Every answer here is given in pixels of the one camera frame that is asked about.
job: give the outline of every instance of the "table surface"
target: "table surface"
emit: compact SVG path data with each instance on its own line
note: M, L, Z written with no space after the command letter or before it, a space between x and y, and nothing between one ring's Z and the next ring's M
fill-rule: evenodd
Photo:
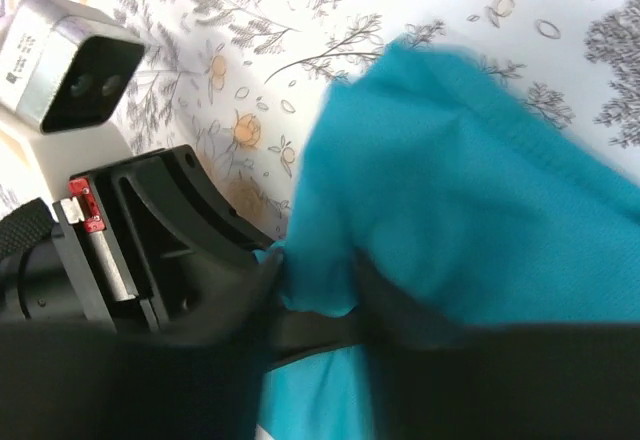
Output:
M133 151L190 143L273 237L328 84L356 79L397 37L469 49L542 121L640 179L640 0L75 1L149 44L113 118ZM0 152L0 215L33 195Z

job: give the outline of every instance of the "teal cloth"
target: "teal cloth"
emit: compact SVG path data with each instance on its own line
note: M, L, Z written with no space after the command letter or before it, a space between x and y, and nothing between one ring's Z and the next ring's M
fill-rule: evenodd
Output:
M359 248L466 324L637 322L639 220L638 188L474 62L395 43L361 80L329 91L284 243L285 301L347 313ZM264 428L276 440L369 438L357 351L270 374Z

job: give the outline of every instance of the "blue fabric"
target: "blue fabric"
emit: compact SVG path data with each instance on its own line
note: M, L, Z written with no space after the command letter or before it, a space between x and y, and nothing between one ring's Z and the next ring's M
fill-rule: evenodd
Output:
M640 321L639 219L634 185L473 62L393 44L360 81L332 86L310 137L286 302L347 313L360 248L467 324ZM335 352L273 372L263 426L276 440L368 438L360 367Z

